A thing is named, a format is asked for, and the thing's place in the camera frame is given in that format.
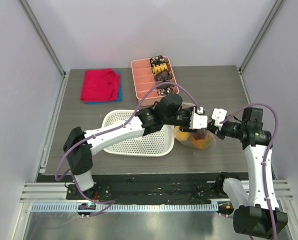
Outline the dark red apple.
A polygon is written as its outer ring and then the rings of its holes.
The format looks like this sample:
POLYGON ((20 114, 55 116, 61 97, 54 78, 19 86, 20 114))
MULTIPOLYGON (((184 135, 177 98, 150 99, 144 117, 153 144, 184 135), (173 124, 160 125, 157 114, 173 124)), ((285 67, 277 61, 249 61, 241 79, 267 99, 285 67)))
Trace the dark red apple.
POLYGON ((204 130, 201 130, 200 132, 194 133, 193 134, 193 138, 195 140, 203 140, 206 137, 206 133, 204 132, 204 130))

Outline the clear polka dot zip bag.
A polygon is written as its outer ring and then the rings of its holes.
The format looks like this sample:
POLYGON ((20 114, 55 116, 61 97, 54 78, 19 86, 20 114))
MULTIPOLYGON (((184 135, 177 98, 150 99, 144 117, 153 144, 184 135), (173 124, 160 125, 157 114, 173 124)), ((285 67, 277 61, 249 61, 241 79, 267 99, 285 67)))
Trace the clear polka dot zip bag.
POLYGON ((180 125, 174 127, 173 135, 185 146, 198 150, 206 149, 215 144, 215 139, 206 129, 208 117, 203 113, 196 113, 193 103, 184 102, 179 109, 177 119, 180 125))

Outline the yellow orange peach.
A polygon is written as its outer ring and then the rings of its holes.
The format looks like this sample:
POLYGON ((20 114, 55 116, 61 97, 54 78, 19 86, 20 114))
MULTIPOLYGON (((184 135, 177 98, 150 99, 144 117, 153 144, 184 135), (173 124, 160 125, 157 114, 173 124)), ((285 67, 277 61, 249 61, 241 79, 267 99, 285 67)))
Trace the yellow orange peach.
POLYGON ((186 141, 190 137, 190 133, 177 130, 174 132, 174 136, 179 141, 186 141))

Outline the orange toy pineapple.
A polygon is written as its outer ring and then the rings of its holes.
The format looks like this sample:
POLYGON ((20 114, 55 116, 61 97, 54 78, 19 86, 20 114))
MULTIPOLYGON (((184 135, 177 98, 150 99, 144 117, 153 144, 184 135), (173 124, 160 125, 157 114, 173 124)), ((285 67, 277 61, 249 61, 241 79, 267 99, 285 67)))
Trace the orange toy pineapple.
POLYGON ((191 144, 197 148, 197 149, 205 149, 207 148, 213 141, 213 136, 210 134, 207 134, 205 139, 199 139, 199 140, 195 140, 193 138, 193 136, 191 136, 189 138, 189 141, 191 142, 191 144))

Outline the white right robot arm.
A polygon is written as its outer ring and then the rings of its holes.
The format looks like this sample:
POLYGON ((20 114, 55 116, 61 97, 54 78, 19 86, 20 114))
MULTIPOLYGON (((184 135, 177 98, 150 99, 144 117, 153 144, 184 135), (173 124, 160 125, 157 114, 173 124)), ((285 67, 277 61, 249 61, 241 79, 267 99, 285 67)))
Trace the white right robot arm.
POLYGON ((288 216, 277 202, 272 179, 271 156, 276 132, 263 130, 263 104, 249 104, 241 111, 242 119, 231 122, 221 108, 213 110, 208 130, 219 139, 238 139, 248 166, 249 189, 242 181, 223 173, 215 184, 219 197, 228 197, 233 206, 233 228, 236 233, 267 240, 277 235, 288 223, 288 216))

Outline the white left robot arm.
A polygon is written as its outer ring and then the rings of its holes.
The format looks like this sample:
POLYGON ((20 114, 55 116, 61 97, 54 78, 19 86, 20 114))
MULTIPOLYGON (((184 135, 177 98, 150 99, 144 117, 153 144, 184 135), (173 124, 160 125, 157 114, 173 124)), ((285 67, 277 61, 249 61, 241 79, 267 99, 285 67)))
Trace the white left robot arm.
POLYGON ((199 129, 194 123, 203 110, 196 106, 183 108, 182 104, 182 97, 172 93, 150 107, 135 110, 129 118, 110 126, 88 131, 83 131, 81 127, 72 129, 63 146, 63 159, 69 164, 78 194, 86 200, 94 196, 91 174, 93 156, 105 148, 154 134, 165 125, 179 126, 186 132, 199 129))

